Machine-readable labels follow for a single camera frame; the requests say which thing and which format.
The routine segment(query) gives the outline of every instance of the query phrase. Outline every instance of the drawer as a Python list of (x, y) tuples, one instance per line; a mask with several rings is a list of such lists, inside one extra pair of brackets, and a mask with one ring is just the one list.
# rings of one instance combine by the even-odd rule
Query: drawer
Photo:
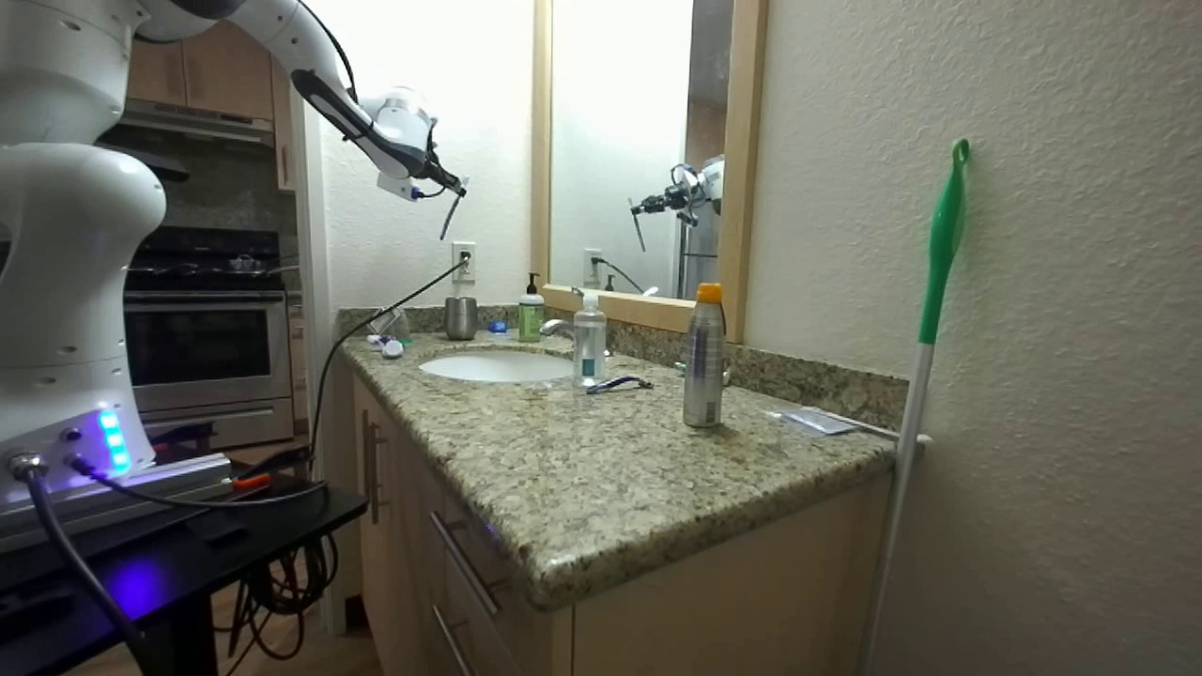
[(462, 636), (462, 648), (488, 666), (486, 672), (549, 672), (554, 617), (525, 602), (514, 562), (495, 538), (453, 499), (451, 513), (427, 512), (427, 531), (442, 556), (442, 621)]

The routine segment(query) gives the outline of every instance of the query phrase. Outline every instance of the soap dispenser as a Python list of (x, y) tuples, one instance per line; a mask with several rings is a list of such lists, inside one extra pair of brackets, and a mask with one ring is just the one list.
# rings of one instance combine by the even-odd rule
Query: soap dispenser
[(520, 296), (520, 340), (537, 340), (545, 321), (545, 300), (537, 293), (537, 275), (530, 275), (525, 293)]

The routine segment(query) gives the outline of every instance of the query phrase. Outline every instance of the cable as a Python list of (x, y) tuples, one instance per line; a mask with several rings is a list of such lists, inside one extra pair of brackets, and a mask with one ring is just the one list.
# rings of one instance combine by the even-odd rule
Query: cable
[[(251, 632), (247, 646), (236, 653), (229, 672), (241, 668), (241, 661), (259, 646), (271, 661), (294, 661), (303, 646), (303, 613), (323, 598), (323, 591), (338, 573), (338, 542), (323, 533), (318, 542), (307, 542), (296, 552), (284, 552), (273, 559), (281, 578), (267, 566), (256, 566), (241, 578), (236, 586), (236, 607), (233, 607), (233, 636), (229, 636), (229, 653), (236, 648), (241, 626)], [(264, 636), (264, 626), (273, 617), (294, 617), (296, 621), (296, 639), (284, 648), (273, 648)]]
[(73, 538), (64, 533), (59, 519), (51, 513), (50, 499), (46, 499), (46, 465), (25, 462), (15, 469), (15, 478), (30, 488), (30, 502), (36, 512), (36, 522), (46, 527), (50, 543), (69, 559), (69, 566), (74, 569), (74, 578), (88, 586), (88, 592), (103, 604), (103, 613), (110, 617), (110, 623), (119, 632), (128, 653), (140, 661), (140, 672), (150, 672), (150, 656), (148, 656), (148, 639), (142, 632), (119, 613), (119, 604), (110, 598), (110, 591), (103, 586), (103, 578), (92, 569), (92, 562), (78, 556), (78, 549), (73, 543)]
[(451, 216), (453, 216), (460, 203), (462, 203), (462, 194), (453, 194), (453, 203), (451, 203), (451, 209), (446, 209), (446, 216), (442, 216), (440, 240), (446, 240), (446, 229), (451, 229)]
[(351, 69), (351, 55), (347, 55), (347, 49), (341, 49), (341, 41), (336, 39), (336, 31), (301, 0), (301, 9), (303, 9), (303, 14), (326, 32), (326, 41), (336, 44), (336, 52), (338, 52), (338, 61), (341, 61), (341, 69), (347, 69), (347, 94), (352, 99), (352, 102), (362, 102), (362, 85), (358, 85), (358, 80), (352, 80), (352, 69)]
[(352, 339), (358, 329), (365, 329), (367, 321), (377, 321), (380, 315), (391, 315), (395, 306), (410, 303), (412, 296), (427, 293), (433, 285), (440, 285), (442, 276), (460, 275), (466, 261), (453, 261), (446, 265), (440, 276), (426, 283), (422, 289), (412, 289), (410, 296), (388, 303), (385, 311), (352, 321), (351, 329), (338, 334), (338, 340), (326, 350), (326, 360), (323, 360), (323, 370), (317, 379), (317, 403), (312, 403), (312, 429), (307, 429), (307, 453), (301, 462), (303, 472), (312, 472), (312, 457), (317, 457), (317, 440), (318, 440), (318, 429), (323, 429), (323, 398), (326, 398), (326, 375), (329, 375), (329, 364), (341, 350), (347, 339)]
[(267, 496), (267, 499), (241, 499), (241, 502), (192, 502), (192, 499), (164, 499), (164, 496), (150, 496), (150, 490), (140, 490), (140, 488), (128, 488), (107, 472), (99, 472), (95, 465), (88, 465), (83, 457), (69, 457), (69, 465), (99, 485), (107, 485), (110, 490), (119, 490), (119, 496), (132, 496), (132, 499), (142, 499), (142, 502), (160, 502), (160, 508), (177, 508), (177, 512), (264, 512), (264, 508), (279, 508), (279, 502), (301, 502), (307, 496), (329, 496), (326, 485), (307, 485), (301, 490), (284, 490), (284, 496)]
[(607, 270), (617, 270), (629, 285), (635, 285), (635, 293), (644, 293), (644, 285), (629, 275), (629, 270), (621, 270), (617, 261), (607, 261), (607, 259), (602, 259), (602, 254), (595, 254), (602, 265), (607, 265)]

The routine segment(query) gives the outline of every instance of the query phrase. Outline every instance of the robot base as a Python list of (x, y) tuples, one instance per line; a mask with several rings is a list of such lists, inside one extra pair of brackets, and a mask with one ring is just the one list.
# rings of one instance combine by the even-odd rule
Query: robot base
[(217, 496), (229, 496), (226, 453), (199, 453), (169, 465), (135, 462), (140, 453), (128, 453), (125, 440), (117, 434), (117, 415), (110, 415), (110, 409), (88, 409), (59, 425), (0, 443), (0, 552), (46, 542), (30, 502), (30, 488), (15, 478), (15, 465), (23, 462), (46, 465), (46, 490), (51, 496), (51, 512), (69, 533), (169, 512), (153, 499), (119, 496), (74, 472), (73, 457), (95, 465), (99, 472), (110, 472), (132, 490), (159, 499), (212, 502)]

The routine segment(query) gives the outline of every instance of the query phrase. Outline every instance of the bathroom vanity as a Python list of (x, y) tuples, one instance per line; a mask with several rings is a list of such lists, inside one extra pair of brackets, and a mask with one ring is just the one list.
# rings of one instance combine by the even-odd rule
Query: bathroom vanity
[(726, 429), (651, 389), (462, 382), (351, 340), (362, 586), (385, 672), (857, 672), (885, 527), (890, 443), (788, 434), (785, 403), (726, 389)]

